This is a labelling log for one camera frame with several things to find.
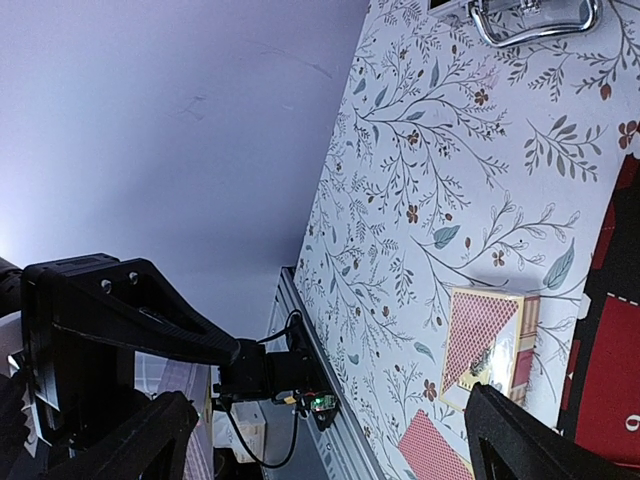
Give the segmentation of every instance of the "tablecloth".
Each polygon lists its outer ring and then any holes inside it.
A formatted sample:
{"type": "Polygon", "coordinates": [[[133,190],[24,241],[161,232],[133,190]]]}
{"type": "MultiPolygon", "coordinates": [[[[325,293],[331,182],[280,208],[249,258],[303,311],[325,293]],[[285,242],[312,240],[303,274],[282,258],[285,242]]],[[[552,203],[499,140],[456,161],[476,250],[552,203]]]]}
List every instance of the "tablecloth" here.
{"type": "Polygon", "coordinates": [[[469,459],[463,415],[438,398],[454,285],[541,295],[526,408],[555,426],[592,252],[638,150],[640,7],[603,3],[595,31],[510,50],[424,2],[369,7],[295,282],[387,478],[417,478],[399,445],[418,412],[469,459]]]}

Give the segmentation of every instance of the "black cable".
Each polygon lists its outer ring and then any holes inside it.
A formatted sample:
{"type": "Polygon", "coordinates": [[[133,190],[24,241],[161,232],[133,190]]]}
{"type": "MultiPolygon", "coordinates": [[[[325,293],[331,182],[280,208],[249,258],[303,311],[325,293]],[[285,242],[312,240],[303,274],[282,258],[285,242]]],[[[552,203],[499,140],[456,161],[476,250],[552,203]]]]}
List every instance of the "black cable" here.
{"type": "Polygon", "coordinates": [[[242,433],[240,433],[240,429],[238,428],[238,424],[236,423],[235,419],[233,418],[233,415],[231,415],[231,412],[229,411],[229,409],[227,409],[227,406],[224,404],[224,402],[220,402],[220,404],[222,405],[222,408],[224,409],[225,412],[227,412],[227,416],[229,417],[229,421],[231,422],[231,426],[233,427],[233,430],[236,432],[236,435],[238,436],[238,440],[240,440],[240,443],[242,444],[242,447],[245,449],[245,451],[247,452],[247,454],[253,459],[254,462],[256,462],[258,465],[264,467],[264,468],[269,468],[269,469],[275,469],[275,468],[281,468],[284,467],[287,463],[289,463],[289,460],[291,460],[291,457],[293,457],[293,452],[296,449],[296,442],[298,440],[298,417],[299,417],[299,412],[298,409],[296,408],[296,413],[295,413],[295,418],[293,419],[293,434],[291,436],[291,446],[289,447],[289,453],[287,453],[287,456],[284,457],[284,460],[281,461],[280,463],[276,463],[275,465],[270,465],[268,463],[263,462],[262,460],[260,460],[249,448],[249,445],[247,445],[247,442],[245,442],[244,437],[242,436],[242,433]]]}
{"type": "Polygon", "coordinates": [[[300,318],[302,318],[302,312],[300,310],[298,310],[297,308],[295,310],[292,310],[291,313],[289,313],[289,316],[287,317],[287,321],[285,322],[285,328],[283,328],[282,330],[280,330],[277,333],[274,333],[270,337],[263,338],[262,340],[258,340],[258,343],[272,342],[273,340],[275,340],[277,338],[280,338],[281,336],[286,335],[287,333],[292,332],[293,330],[295,330],[296,327],[289,326],[289,322],[291,321],[291,319],[293,318],[294,315],[299,315],[300,318]]]}

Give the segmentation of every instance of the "floral tablecloth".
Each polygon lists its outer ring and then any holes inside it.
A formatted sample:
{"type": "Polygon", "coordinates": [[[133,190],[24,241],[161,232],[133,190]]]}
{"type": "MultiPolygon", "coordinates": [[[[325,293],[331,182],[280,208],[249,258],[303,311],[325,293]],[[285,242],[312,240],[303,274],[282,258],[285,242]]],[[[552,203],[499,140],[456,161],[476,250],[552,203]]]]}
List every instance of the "floral tablecloth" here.
{"type": "Polygon", "coordinates": [[[588,35],[504,51],[423,4],[369,7],[295,277],[393,479],[415,478],[398,445],[419,410],[469,458],[462,414],[438,398],[453,285],[542,296],[526,408],[555,425],[591,255],[640,136],[635,0],[605,0],[588,35]]]}

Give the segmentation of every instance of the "white wall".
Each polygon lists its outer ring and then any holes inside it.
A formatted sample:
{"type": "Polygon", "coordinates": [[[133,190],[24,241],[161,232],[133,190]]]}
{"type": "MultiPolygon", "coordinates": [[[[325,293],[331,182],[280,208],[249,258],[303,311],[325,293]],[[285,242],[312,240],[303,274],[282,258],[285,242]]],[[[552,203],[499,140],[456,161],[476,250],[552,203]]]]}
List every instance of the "white wall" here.
{"type": "Polygon", "coordinates": [[[260,336],[367,3],[1,2],[0,255],[146,257],[260,336]]]}

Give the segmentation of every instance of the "metal handle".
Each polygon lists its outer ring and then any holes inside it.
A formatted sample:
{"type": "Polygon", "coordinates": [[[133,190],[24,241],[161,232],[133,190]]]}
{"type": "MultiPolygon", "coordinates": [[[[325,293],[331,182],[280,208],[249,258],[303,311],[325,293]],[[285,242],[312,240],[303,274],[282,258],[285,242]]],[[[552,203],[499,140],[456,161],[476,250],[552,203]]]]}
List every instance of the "metal handle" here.
{"type": "Polygon", "coordinates": [[[589,16],[584,21],[584,23],[557,23],[546,25],[543,27],[525,30],[502,40],[500,40],[494,33],[493,28],[491,28],[491,25],[489,24],[485,13],[478,6],[477,2],[474,2],[470,5],[469,13],[471,15],[471,18],[473,18],[478,31],[480,32],[480,36],[487,44],[496,48],[507,48],[522,45],[526,42],[543,40],[549,37],[582,33],[592,29],[600,19],[600,1],[586,0],[586,2],[589,8],[589,16]]]}

